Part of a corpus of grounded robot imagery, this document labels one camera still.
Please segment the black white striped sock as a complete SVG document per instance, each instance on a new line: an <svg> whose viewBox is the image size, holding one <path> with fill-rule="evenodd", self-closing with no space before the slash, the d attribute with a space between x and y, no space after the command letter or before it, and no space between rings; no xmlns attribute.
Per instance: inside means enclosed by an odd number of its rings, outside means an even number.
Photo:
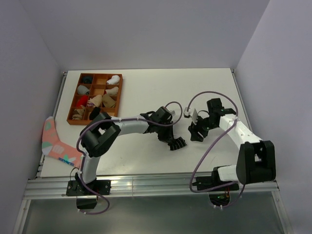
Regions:
<svg viewBox="0 0 312 234"><path fill-rule="evenodd" d="M171 139L168 146L170 147L170 151L176 151L187 146L187 143L182 137L179 137Z"/></svg>

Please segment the tan ribbed sock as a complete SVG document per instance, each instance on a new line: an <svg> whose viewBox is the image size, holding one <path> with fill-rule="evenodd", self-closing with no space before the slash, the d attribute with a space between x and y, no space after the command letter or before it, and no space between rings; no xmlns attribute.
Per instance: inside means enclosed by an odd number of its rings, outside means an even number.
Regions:
<svg viewBox="0 0 312 234"><path fill-rule="evenodd" d="M103 106L106 108L114 108L116 106L116 101L111 98L108 94L102 96Z"/></svg>

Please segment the brown compartment sock tray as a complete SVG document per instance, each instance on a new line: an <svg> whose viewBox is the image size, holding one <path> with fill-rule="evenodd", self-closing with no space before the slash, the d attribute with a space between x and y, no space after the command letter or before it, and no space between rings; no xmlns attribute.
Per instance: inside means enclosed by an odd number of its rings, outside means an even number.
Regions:
<svg viewBox="0 0 312 234"><path fill-rule="evenodd" d="M67 122L70 125L88 125L94 111L117 117L122 84L122 74L81 73Z"/></svg>

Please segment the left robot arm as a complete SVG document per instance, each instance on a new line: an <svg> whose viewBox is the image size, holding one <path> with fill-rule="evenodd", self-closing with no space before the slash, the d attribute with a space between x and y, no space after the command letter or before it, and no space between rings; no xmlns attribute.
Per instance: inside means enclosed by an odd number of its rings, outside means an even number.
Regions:
<svg viewBox="0 0 312 234"><path fill-rule="evenodd" d="M78 190L84 195L94 191L99 159L111 148L118 136L157 133L158 140L167 143L171 151L186 146L181 137L174 138L172 118L171 112L163 106L157 111L149 111L126 119L111 117L106 112L99 113L83 129L78 139L78 145L85 150L80 167Z"/></svg>

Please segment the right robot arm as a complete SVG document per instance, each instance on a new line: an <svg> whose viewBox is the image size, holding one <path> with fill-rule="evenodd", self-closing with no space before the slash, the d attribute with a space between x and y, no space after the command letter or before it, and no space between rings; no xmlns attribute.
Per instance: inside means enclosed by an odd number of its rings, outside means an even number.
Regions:
<svg viewBox="0 0 312 234"><path fill-rule="evenodd" d="M242 185L273 181L276 178L275 147L270 140L256 136L232 108L224 108L221 99L207 101L208 116L203 118L196 109L189 111L191 141L202 142L212 129L222 129L239 149L235 165L215 167L211 185L222 190L228 182Z"/></svg>

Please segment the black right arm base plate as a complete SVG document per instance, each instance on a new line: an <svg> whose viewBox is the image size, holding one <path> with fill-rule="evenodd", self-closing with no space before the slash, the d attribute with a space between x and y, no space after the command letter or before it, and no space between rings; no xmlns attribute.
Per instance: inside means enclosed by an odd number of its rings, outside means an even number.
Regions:
<svg viewBox="0 0 312 234"><path fill-rule="evenodd" d="M198 191L203 191L206 189L213 189L213 192L225 192L225 191L238 191L239 185L233 183L232 181L221 181L219 179L213 178L212 176L197 176L195 182L192 183L196 186Z"/></svg>

